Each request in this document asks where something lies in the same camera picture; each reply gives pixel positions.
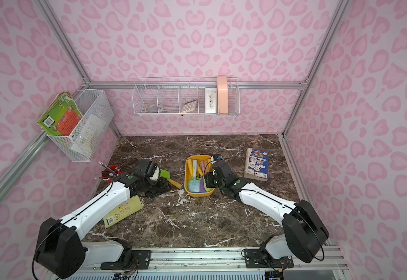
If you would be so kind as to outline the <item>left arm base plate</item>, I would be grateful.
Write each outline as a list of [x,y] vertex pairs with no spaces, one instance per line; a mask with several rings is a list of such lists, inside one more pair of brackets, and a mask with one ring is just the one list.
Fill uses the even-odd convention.
[[125,248],[120,258],[115,262],[103,262],[100,270],[147,270],[149,268],[151,250],[132,250]]

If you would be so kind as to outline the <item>small pink calculator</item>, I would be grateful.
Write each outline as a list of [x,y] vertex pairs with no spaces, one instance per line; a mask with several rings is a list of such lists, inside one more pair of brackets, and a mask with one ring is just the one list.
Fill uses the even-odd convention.
[[180,109],[180,114],[187,114],[187,113],[194,112],[197,108],[198,108],[197,99],[185,102]]

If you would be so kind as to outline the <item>pink box on shelf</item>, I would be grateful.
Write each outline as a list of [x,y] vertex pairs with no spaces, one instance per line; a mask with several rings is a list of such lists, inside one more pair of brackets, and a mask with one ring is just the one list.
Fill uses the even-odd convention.
[[217,105],[219,114],[229,113],[229,94],[226,76],[217,77]]

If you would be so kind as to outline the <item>blue white book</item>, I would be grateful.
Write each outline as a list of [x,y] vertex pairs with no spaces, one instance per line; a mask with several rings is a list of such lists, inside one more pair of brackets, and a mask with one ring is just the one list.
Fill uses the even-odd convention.
[[269,153],[248,148],[245,159],[244,177],[266,182],[269,179]]

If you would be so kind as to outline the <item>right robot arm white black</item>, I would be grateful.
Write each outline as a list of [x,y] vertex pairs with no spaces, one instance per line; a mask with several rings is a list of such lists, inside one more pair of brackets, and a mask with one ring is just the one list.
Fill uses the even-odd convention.
[[203,179],[208,187],[219,189],[221,194],[245,205],[256,208],[271,217],[283,228],[282,235],[272,235],[261,243],[259,252],[250,257],[256,263],[273,267],[273,263],[293,256],[304,263],[318,258],[329,238],[326,226],[306,200],[289,201],[258,187],[252,180],[238,177],[223,159],[205,168]]

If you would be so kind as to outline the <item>red pen holder cup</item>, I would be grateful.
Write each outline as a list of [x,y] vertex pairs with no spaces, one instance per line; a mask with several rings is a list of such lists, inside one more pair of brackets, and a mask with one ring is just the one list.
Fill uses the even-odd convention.
[[122,169],[120,166],[117,165],[107,166],[102,162],[98,163],[104,168],[104,170],[101,172],[101,180],[103,182],[111,184],[115,178],[122,174]]

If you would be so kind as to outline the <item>light blue plastic shovel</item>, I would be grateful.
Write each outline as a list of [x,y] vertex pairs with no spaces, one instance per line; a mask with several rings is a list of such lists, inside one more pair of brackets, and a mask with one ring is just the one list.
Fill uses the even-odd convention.
[[197,160],[191,160],[192,167],[193,167],[193,176],[191,177],[190,181],[188,182],[188,190],[191,193],[198,193],[199,192],[199,180],[197,178]]

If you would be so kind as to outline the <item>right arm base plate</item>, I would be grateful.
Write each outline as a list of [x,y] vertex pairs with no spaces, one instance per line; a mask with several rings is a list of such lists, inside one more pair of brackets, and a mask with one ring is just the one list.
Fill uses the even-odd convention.
[[272,268],[283,271],[294,267],[291,256],[273,259],[265,251],[260,249],[245,248],[241,251],[241,256],[245,260],[246,268]]

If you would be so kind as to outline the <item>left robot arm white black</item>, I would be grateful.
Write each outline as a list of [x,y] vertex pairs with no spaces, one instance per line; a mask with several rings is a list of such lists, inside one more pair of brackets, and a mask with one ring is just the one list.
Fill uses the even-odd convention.
[[84,242],[85,236],[119,205],[141,193],[168,191],[158,164],[142,159],[128,173],[113,174],[109,185],[89,202],[60,219],[48,218],[40,226],[33,264],[67,279],[83,268],[119,271],[120,279],[136,277],[149,267],[151,251],[133,250],[123,240]]

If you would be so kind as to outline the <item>white mesh wall basket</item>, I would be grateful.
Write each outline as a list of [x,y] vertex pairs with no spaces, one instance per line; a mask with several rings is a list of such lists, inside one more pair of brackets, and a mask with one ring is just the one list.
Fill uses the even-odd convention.
[[103,90],[85,89],[75,102],[83,117],[70,135],[48,138],[72,162],[89,162],[113,119],[113,111]]

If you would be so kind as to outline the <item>white box on shelf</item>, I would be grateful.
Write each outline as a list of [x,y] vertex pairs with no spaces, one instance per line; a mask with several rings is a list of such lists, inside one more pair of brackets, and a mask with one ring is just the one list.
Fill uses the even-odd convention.
[[205,88],[205,113],[217,113],[217,89],[215,87]]

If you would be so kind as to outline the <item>purple shovel pink handle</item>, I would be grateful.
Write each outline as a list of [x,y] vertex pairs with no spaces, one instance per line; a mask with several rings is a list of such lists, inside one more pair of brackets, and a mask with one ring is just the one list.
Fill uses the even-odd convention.
[[200,193],[206,193],[206,189],[205,189],[205,180],[204,180],[204,173],[203,170],[201,168],[201,162],[198,162],[197,164],[197,173],[198,173],[198,179],[199,179],[199,192]]

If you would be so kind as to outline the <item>white papers in basket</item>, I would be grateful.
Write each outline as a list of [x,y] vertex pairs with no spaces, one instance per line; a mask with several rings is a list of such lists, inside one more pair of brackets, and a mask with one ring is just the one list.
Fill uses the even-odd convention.
[[106,122],[91,114],[85,121],[81,121],[78,126],[79,130],[75,135],[71,136],[73,139],[71,150],[90,158],[96,152],[101,141]]

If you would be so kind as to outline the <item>yellow plastic storage box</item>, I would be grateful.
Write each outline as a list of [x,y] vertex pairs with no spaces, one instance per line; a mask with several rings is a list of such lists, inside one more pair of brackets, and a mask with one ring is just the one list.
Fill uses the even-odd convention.
[[[207,173],[205,171],[205,166],[207,164],[207,159],[212,157],[209,155],[194,155],[194,156],[190,156],[188,159],[190,160],[197,160],[197,162],[201,162],[201,168],[203,170],[204,175]],[[210,164],[210,172],[212,172],[212,163]],[[184,179],[184,189],[185,191],[191,196],[191,197],[208,197],[211,196],[213,194],[214,191],[211,192],[197,192],[197,193],[192,193],[188,190],[188,182],[190,181],[191,177],[189,175],[189,171],[187,169],[187,161],[185,163],[185,179]]]

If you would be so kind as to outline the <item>round clear object on shelf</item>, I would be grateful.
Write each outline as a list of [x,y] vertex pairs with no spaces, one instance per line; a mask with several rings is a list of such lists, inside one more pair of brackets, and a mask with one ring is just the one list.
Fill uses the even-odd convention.
[[158,103],[156,100],[150,101],[146,106],[146,113],[156,114],[159,112]]

